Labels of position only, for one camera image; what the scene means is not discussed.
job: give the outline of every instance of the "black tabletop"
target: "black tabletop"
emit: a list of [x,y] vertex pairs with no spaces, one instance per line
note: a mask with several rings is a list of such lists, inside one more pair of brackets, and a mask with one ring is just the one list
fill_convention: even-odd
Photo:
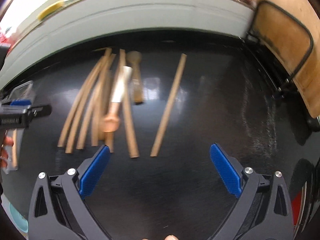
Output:
[[[85,199],[115,240],[211,236],[236,201],[210,160],[215,142],[258,173],[281,171],[294,197],[301,187],[292,176],[298,161],[315,165],[320,152],[319,134],[306,127],[299,95],[276,104],[237,46],[175,40],[156,44],[125,35],[113,53],[118,54],[118,48],[142,53],[145,103],[132,106],[140,157],[129,158],[122,123],[115,133],[115,152],[93,195]],[[151,158],[181,53],[187,61],[180,88],[159,156]],[[101,54],[63,57],[25,80],[34,81],[36,100],[50,101],[53,108],[49,117],[35,119],[25,130],[19,170],[3,175],[5,195],[25,217],[41,171],[62,174],[98,149],[91,147],[90,135],[85,149],[73,154],[57,148],[57,142],[75,96]]]

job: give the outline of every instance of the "blue gripper pad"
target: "blue gripper pad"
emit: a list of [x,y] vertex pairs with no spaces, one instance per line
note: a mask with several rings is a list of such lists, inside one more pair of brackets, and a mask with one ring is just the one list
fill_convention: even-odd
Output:
[[80,179],[79,194],[82,198],[92,194],[109,160],[110,150],[108,146],[104,145],[92,158],[84,160],[80,165],[78,168]]
[[230,157],[216,143],[210,147],[210,157],[228,192],[239,198],[242,193],[241,179],[228,160]]
[[10,106],[30,106],[30,105],[32,105],[32,103],[28,99],[17,99],[10,103]]

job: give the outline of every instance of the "metal screw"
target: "metal screw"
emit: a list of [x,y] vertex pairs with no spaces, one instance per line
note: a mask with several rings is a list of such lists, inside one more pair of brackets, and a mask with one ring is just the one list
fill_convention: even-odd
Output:
[[45,173],[44,172],[39,173],[38,177],[39,179],[43,179],[45,177]]
[[244,168],[244,172],[247,173],[247,174],[251,174],[251,173],[253,173],[253,169],[250,168],[250,167],[245,167]]
[[75,168],[71,168],[67,171],[68,175],[72,176],[76,174],[76,169]]
[[282,177],[281,171],[276,171],[276,172],[275,172],[275,175],[276,175],[278,178],[281,178],[281,177]]

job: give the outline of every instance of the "finger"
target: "finger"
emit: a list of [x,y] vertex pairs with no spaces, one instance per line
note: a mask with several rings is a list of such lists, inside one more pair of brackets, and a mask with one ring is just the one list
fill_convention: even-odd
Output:
[[1,167],[1,168],[6,168],[7,166],[8,166],[8,164],[7,164],[6,161],[4,161],[4,160],[1,160],[1,161],[0,161],[0,167]]
[[13,140],[12,140],[12,138],[9,137],[9,136],[4,137],[3,145],[13,146]]
[[176,238],[176,237],[173,236],[173,235],[170,235],[170,236],[167,236],[167,237],[165,238],[165,240],[179,240],[179,239]]
[[5,149],[1,149],[1,157],[7,159],[9,156],[8,156],[8,153]]

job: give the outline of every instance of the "person's thumb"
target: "person's thumb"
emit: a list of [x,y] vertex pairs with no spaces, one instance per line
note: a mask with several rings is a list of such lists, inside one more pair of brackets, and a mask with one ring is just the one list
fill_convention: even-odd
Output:
[[170,235],[170,236],[167,236],[167,237],[165,238],[165,240],[179,240],[179,239],[176,238],[176,237],[173,236],[173,235]]

